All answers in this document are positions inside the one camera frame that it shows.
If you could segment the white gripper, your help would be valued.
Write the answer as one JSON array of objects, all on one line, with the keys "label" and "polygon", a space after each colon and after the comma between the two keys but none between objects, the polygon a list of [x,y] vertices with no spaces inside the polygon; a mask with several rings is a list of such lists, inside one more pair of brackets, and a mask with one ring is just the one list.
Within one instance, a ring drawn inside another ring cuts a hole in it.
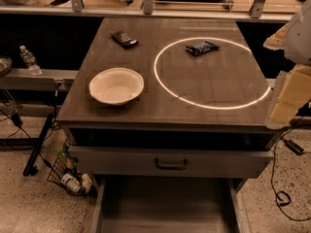
[{"label": "white gripper", "polygon": [[288,125],[311,100],[311,0],[306,0],[289,23],[268,37],[263,46],[269,50],[284,49],[285,57],[297,63],[286,75],[268,117],[272,125]]}]

